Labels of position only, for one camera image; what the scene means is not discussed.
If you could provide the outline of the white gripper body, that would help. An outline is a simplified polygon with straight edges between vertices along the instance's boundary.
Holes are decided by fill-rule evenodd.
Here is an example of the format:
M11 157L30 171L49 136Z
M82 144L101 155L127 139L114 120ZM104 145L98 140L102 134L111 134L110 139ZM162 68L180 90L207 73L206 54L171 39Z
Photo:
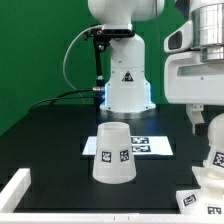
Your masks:
M164 40L165 96L171 104L224 105L224 58L202 62L193 34L189 20Z

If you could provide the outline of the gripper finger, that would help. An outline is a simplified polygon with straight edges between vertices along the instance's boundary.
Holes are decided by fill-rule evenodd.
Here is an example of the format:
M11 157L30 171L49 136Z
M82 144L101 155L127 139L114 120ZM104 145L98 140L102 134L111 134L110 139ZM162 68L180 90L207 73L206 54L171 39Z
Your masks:
M202 116L204 110L203 104L187 104L186 113L192 124L192 133L194 135L205 135L206 124Z

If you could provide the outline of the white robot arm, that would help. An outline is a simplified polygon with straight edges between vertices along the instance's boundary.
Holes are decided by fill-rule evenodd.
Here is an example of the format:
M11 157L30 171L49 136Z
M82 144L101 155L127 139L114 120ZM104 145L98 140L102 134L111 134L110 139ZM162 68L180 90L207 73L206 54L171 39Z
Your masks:
M165 0L88 0L100 22L91 30L95 57L111 48L110 79L100 110L118 119L136 119L155 108L145 78L145 43L132 26L162 12ZM202 111L224 106L224 0L175 0L187 19L164 40L169 54L164 66L164 91L171 104L184 104L198 136L207 132Z

